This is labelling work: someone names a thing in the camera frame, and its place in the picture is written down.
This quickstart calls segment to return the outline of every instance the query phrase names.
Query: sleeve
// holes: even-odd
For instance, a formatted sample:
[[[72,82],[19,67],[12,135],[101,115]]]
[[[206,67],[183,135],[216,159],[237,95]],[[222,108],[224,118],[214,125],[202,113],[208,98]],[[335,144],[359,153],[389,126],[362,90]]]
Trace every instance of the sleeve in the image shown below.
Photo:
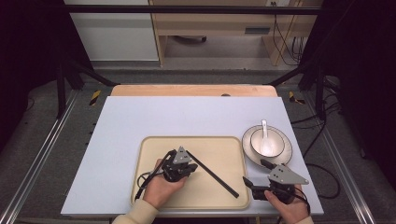
[[[151,204],[138,199],[132,206],[131,211],[125,215],[119,215],[113,224],[150,224],[157,216],[158,210]]]
[[[312,217],[306,217],[303,220],[297,222],[296,224],[313,224],[314,221],[312,220]]]

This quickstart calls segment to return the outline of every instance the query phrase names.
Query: floor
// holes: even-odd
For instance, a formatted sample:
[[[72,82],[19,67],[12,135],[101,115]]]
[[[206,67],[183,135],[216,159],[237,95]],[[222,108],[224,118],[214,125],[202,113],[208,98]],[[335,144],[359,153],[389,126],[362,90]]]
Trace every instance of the floor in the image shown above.
[[[173,37],[169,41],[163,66],[156,62],[93,64],[97,73],[120,83],[263,84],[287,74],[295,67],[285,63],[272,66],[263,49],[259,37],[209,36],[205,43]],[[294,62],[287,55],[285,60],[286,63]],[[67,87],[67,95],[70,98],[75,96],[74,106],[68,112],[65,125],[52,136],[52,145],[44,146],[43,143],[57,122],[54,82],[30,93],[30,106],[7,148],[0,154],[0,210],[4,214],[10,206],[14,208],[14,217],[11,218],[15,218],[15,223],[109,222],[108,218],[79,219],[60,215],[95,122],[106,96],[111,93],[110,87],[90,77],[83,75],[83,78],[86,85],[82,91],[71,91]],[[310,119],[297,122],[315,114],[312,109],[314,90],[299,91],[299,78],[301,76],[286,81],[276,90],[284,100],[290,121],[295,122],[293,129],[300,149],[306,152],[305,162],[313,164],[308,165],[308,170],[325,210],[323,216],[314,217],[315,222],[396,223],[396,193],[376,163],[361,157],[359,146],[332,90],[325,91],[326,107],[329,108],[327,122],[314,144],[322,121]],[[98,90],[101,91],[100,97],[95,105],[90,105],[93,93]],[[37,155],[45,155],[42,163],[35,159]],[[32,173],[31,165],[35,163],[41,164],[35,167],[37,175],[29,175]],[[23,185],[26,179],[31,184]],[[337,188],[334,179],[338,180],[340,188]],[[18,188],[24,189],[24,192],[21,193]],[[17,199],[23,204],[13,203]],[[247,222],[255,223],[256,219],[250,218]],[[261,223],[276,221],[263,217]]]

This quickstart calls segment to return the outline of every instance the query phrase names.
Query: hand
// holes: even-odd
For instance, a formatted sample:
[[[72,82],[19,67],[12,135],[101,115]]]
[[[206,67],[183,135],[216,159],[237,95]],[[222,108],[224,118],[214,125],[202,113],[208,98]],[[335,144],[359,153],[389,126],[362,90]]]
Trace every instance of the hand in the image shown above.
[[[155,167],[160,162],[161,159],[158,159]],[[185,176],[177,182],[168,182],[163,178],[163,175],[156,175],[148,183],[143,200],[155,208],[160,209],[176,191],[183,188],[186,179],[187,177]]]
[[[304,195],[300,192],[301,185],[296,185],[295,188],[297,188],[297,190],[295,191],[296,195],[304,197]],[[279,211],[280,215],[283,217],[283,219],[285,219],[288,224],[296,223],[306,217],[309,217],[306,204],[300,199],[294,198],[293,202],[291,202],[290,204],[284,204],[271,191],[266,190],[264,194],[268,202],[274,208],[276,208],[277,211]]]

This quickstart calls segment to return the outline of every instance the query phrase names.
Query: beige tray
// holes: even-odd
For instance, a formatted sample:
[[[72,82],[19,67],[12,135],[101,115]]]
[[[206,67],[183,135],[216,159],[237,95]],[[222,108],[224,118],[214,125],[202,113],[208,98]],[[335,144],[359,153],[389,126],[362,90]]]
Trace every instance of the beige tray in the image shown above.
[[[233,188],[239,197],[235,198],[202,167],[198,166],[163,209],[243,209],[248,206],[248,189],[242,179],[246,175],[244,153],[238,138],[232,136],[152,136],[142,141],[134,176],[131,203],[138,191],[137,178],[152,171],[157,159],[170,150],[183,146],[196,159]]]

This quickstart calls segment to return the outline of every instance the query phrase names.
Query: desk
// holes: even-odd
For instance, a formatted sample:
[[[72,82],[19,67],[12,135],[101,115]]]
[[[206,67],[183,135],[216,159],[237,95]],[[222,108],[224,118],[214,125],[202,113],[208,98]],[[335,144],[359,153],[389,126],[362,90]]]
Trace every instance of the desk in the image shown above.
[[[234,97],[189,96],[194,92],[212,95],[225,91]],[[236,96],[241,90],[255,96]],[[184,92],[183,96],[152,96]],[[141,96],[150,92],[151,96]],[[282,99],[273,87],[250,85],[137,85],[118,86],[107,97],[73,185],[68,193],[63,215],[72,217],[114,217],[131,208],[130,196],[134,169],[141,141],[147,136],[236,136],[239,139],[251,126],[266,117],[289,137],[293,157],[288,166],[310,181],[303,186],[311,203],[312,214],[323,214],[310,175],[295,139]],[[265,182],[268,170],[245,157],[247,175]],[[159,217],[256,217],[275,216],[277,211],[268,202],[250,200],[241,210],[167,210]]]
[[[278,2],[279,7],[320,7],[323,0],[149,0],[148,2],[152,6],[270,7],[270,2]],[[279,30],[274,27],[274,15],[155,13],[151,17],[161,65],[169,35],[259,35],[262,36],[272,65],[278,65],[286,49],[283,38],[288,40],[289,37],[294,36],[309,37],[317,16],[278,15],[276,23]]]

